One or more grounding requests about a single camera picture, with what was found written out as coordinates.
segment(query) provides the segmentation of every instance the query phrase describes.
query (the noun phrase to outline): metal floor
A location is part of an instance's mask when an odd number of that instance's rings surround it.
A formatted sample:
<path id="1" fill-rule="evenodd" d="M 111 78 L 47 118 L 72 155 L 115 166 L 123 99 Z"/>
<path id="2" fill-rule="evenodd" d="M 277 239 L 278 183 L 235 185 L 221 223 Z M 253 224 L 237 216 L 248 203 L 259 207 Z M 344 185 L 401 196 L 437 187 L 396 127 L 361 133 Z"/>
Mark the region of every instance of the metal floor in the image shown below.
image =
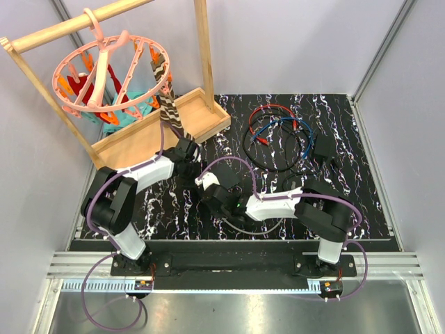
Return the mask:
<path id="1" fill-rule="evenodd" d="M 346 292 L 356 283 L 345 282 Z M 87 294 L 90 313 L 115 294 Z M 407 287 L 401 281 L 369 281 L 342 302 L 307 302 L 285 295 L 151 294 L 143 299 L 148 319 L 128 333 L 420 333 Z M 137 305 L 118 301 L 95 319 L 123 327 L 137 315 Z M 107 333 L 85 319 L 79 293 L 62 292 L 52 334 Z"/>

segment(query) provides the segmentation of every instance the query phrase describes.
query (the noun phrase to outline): wooden frame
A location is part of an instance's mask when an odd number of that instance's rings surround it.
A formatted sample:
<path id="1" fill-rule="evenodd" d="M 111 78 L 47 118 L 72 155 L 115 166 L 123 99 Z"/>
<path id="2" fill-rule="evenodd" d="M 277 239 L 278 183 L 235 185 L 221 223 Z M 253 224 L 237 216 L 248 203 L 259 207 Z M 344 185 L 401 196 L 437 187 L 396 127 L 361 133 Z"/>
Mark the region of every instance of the wooden frame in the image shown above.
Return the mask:
<path id="1" fill-rule="evenodd" d="M 153 0 L 120 0 L 92 12 L 97 20 L 101 22 L 151 1 Z M 207 3 L 206 0 L 194 0 L 194 2 L 204 90 L 201 88 L 192 90 L 176 99 L 175 102 L 184 128 L 195 137 L 198 143 L 201 143 L 228 127 L 230 116 L 214 100 Z M 96 168 L 103 166 L 124 168 L 149 159 L 159 150 L 159 111 L 155 111 L 142 120 L 138 120 L 91 145 L 21 55 L 40 45 L 87 28 L 91 24 L 90 18 L 86 14 L 82 14 L 13 41 L 2 38 L 0 44 L 79 140 Z M 176 142 L 177 139 L 173 133 L 166 128 L 164 148 L 172 147 Z"/>

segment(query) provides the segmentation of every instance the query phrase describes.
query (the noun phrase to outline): black mount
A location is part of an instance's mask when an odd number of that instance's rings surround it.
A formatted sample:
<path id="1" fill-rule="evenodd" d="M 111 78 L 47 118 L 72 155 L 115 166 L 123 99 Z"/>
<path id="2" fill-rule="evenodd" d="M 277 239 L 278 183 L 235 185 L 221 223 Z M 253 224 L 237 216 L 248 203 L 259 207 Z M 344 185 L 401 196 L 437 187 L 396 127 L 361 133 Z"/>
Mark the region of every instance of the black mount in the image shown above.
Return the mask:
<path id="1" fill-rule="evenodd" d="M 195 188 L 195 178 L 201 173 L 202 165 L 200 162 L 195 161 L 196 152 L 199 155 L 199 145 L 190 139 L 182 137 L 174 148 L 169 148 L 162 153 L 164 157 L 175 163 L 173 176 L 179 177 L 178 185 L 182 188 Z"/>
<path id="2" fill-rule="evenodd" d="M 320 278 L 316 255 L 302 253 L 152 253 L 156 289 L 307 289 L 308 278 Z M 355 277 L 352 255 L 341 255 L 323 276 Z M 112 276 L 150 276 L 130 270 L 115 257 Z"/>

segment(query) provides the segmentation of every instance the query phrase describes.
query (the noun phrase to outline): white panel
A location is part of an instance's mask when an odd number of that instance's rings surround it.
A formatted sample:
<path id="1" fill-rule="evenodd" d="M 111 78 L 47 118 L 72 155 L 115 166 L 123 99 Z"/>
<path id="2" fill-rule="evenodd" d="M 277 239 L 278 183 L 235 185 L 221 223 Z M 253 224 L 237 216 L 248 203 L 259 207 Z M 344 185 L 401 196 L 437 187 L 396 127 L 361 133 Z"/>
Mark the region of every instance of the white panel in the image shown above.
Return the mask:
<path id="1" fill-rule="evenodd" d="M 58 23 L 48 1 L 4 1 L 1 34 L 10 40 Z M 71 52 L 63 38 L 25 53 L 49 86 L 54 68 Z M 54 251 L 71 233 L 90 159 L 12 59 L 0 50 L 0 322 L 2 333 L 27 333 Z M 81 131 L 96 141 L 99 128 Z"/>
<path id="2" fill-rule="evenodd" d="M 72 16 L 109 2 L 65 0 Z M 215 93 L 352 94 L 402 2 L 208 0 Z M 160 42 L 176 93 L 202 85 L 192 0 L 156 0 L 102 26 L 106 35 L 127 29 Z M 88 29 L 81 35 L 92 40 Z M 130 61 L 114 57 L 112 64 L 125 75 Z"/>
<path id="3" fill-rule="evenodd" d="M 418 1 L 359 108 L 403 245 L 416 251 L 445 324 L 445 3 Z"/>

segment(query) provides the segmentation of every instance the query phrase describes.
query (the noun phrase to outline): red cloth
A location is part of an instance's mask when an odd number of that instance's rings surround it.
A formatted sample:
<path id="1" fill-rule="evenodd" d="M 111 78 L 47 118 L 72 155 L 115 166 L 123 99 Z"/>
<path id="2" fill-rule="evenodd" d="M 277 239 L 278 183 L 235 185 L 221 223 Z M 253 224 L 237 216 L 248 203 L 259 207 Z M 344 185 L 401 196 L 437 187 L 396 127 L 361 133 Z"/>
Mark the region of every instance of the red cloth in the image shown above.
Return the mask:
<path id="1" fill-rule="evenodd" d="M 111 80 L 113 80 L 114 89 L 116 89 L 116 93 L 119 94 L 120 90 L 122 89 L 122 85 L 120 84 L 119 79 L 115 76 L 113 68 L 111 68 L 111 65 L 108 65 L 108 71 L 110 72 Z M 121 103 L 125 103 L 127 101 L 129 101 L 129 98 L 127 94 L 125 94 L 124 97 L 122 98 Z"/>
<path id="2" fill-rule="evenodd" d="M 79 94 L 80 94 L 80 92 L 81 92 L 81 89 L 85 86 L 85 83 L 86 83 L 87 78 L 88 78 L 87 76 L 79 77 L 79 82 L 76 82 L 76 81 L 74 80 L 73 77 L 71 77 L 71 76 L 69 76 L 69 75 L 67 76 L 68 84 L 70 85 L 70 87 L 72 88 L 72 90 L 74 91 L 74 94 L 76 94 L 76 96 L 79 96 Z M 94 89 L 95 89 L 95 86 L 94 86 L 92 83 L 90 83 L 90 87 L 88 87 L 88 89 L 87 89 L 87 91 L 86 91 L 86 93 L 85 93 L 85 95 L 83 96 L 83 99 L 82 99 L 82 102 L 83 102 L 85 105 L 86 105 L 86 104 L 88 103 L 88 101 L 90 100 L 90 97 L 91 97 L 92 92 L 93 92 Z M 95 115 L 96 115 L 99 119 L 103 120 L 105 123 L 110 124 L 109 121 L 103 119 L 103 118 L 100 116 L 100 113 L 95 113 Z"/>

